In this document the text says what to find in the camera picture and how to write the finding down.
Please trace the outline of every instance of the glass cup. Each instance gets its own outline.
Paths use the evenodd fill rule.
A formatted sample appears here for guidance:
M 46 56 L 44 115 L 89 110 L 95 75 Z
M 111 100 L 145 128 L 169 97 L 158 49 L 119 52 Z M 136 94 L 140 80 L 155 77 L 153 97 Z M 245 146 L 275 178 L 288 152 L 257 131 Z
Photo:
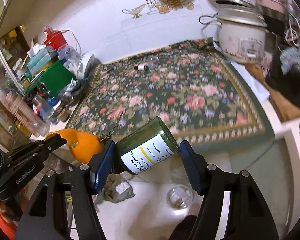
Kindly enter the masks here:
M 175 185 L 167 193 L 168 204 L 176 209 L 191 207 L 194 194 L 191 188 L 186 185 Z
M 168 3 L 166 1 L 157 2 L 155 3 L 154 6 L 158 9 L 160 14 L 165 14 L 170 12 Z
M 155 55 L 148 56 L 147 64 L 149 69 L 154 69 L 159 64 L 159 58 Z

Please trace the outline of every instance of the pink container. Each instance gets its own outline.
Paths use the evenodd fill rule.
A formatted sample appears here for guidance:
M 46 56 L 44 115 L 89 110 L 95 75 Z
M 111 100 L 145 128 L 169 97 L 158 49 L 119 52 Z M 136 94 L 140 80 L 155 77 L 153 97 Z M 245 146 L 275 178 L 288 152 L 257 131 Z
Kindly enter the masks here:
M 272 10 L 281 12 L 283 14 L 286 13 L 286 8 L 281 2 L 278 2 L 276 0 L 256 0 L 257 5 L 261 5 L 264 7 L 268 7 Z

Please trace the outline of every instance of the floral rug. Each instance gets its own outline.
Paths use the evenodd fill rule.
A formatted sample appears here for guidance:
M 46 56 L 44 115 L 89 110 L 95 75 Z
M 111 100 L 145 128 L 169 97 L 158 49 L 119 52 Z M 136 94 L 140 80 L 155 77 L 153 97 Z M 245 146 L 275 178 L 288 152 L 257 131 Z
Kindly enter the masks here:
M 159 58 L 155 69 L 133 69 L 149 55 Z M 118 122 L 113 133 L 118 141 L 156 116 L 178 142 L 189 140 L 197 151 L 247 146 L 274 137 L 255 95 L 214 49 L 212 38 L 98 65 L 90 90 L 67 127 L 100 135 Z

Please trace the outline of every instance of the small bottle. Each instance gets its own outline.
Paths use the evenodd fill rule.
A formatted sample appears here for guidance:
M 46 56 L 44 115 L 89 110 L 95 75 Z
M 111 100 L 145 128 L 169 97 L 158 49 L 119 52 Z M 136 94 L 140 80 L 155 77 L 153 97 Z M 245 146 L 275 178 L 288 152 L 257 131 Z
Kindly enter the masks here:
M 140 64 L 138 66 L 134 66 L 133 67 L 135 70 L 144 70 L 144 71 L 148 71 L 149 67 L 145 64 Z
M 173 135 L 159 118 L 155 117 L 140 129 L 116 144 L 118 162 L 116 171 L 137 175 L 179 153 Z

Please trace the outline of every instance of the orange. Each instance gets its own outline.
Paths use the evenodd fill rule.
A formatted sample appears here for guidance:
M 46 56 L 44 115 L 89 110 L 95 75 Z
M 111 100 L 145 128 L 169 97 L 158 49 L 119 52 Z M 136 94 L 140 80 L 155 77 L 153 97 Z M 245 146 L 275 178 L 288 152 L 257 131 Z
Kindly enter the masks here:
M 46 139 L 56 133 L 67 141 L 72 156 L 81 163 L 88 163 L 93 155 L 102 152 L 103 144 L 97 135 L 75 129 L 63 129 L 48 133 Z

